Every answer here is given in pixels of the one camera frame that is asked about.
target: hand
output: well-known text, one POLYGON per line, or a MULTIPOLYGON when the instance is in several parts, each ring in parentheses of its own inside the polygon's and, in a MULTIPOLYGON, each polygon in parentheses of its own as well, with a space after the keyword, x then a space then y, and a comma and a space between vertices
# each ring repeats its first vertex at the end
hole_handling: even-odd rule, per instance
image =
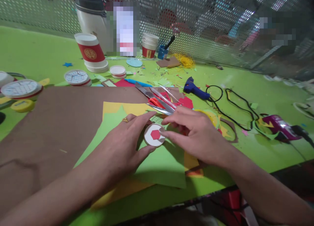
POLYGON ((146 146, 136 150, 142 130, 146 125, 152 124, 149 119, 155 114, 153 111, 140 116, 128 114, 126 117, 128 123, 121 121, 91 153, 89 156, 91 162, 98 162, 104 167, 104 173, 110 174, 106 178, 114 182, 121 180, 135 171, 156 149, 154 146, 146 146))
POLYGON ((215 129, 205 114, 178 106, 173 115, 162 121, 163 125, 169 123, 187 136, 172 131, 162 132, 163 136, 207 164, 225 166, 234 147, 215 129))

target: blue star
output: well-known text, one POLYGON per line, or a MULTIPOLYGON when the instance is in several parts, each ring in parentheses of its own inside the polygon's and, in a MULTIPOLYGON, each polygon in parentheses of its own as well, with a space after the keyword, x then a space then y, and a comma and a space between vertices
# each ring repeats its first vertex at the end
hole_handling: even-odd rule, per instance
POLYGON ((63 66, 69 67, 69 66, 73 66, 73 65, 72 65, 72 63, 66 63, 65 62, 63 66))

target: right hand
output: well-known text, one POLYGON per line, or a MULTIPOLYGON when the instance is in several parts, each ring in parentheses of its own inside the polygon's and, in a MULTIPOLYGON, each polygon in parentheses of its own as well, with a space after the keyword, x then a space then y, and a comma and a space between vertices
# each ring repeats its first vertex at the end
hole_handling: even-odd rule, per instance
POLYGON ((180 133, 185 132, 187 136, 165 131, 161 132, 164 137, 207 164, 225 167, 231 151, 235 148, 216 130, 207 115, 178 106, 173 115, 162 121, 162 125, 169 123, 178 128, 180 133))

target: blue paint jar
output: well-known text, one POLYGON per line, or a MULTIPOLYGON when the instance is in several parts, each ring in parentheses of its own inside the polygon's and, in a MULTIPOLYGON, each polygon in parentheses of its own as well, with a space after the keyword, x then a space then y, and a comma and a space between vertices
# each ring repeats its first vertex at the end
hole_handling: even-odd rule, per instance
POLYGON ((169 53, 169 50, 165 50, 164 45, 160 45, 157 58, 163 60, 165 55, 169 53))

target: blue marker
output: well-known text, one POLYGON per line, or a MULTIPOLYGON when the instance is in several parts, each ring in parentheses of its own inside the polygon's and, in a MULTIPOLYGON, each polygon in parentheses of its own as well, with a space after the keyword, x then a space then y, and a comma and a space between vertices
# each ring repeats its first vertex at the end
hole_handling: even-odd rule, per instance
MULTIPOLYGON (((125 81, 128 81, 129 83, 135 84, 136 80, 132 80, 132 79, 124 79, 125 81)), ((152 87, 152 85, 146 84, 146 83, 142 83, 142 82, 138 82, 141 86, 143 87, 152 87)))

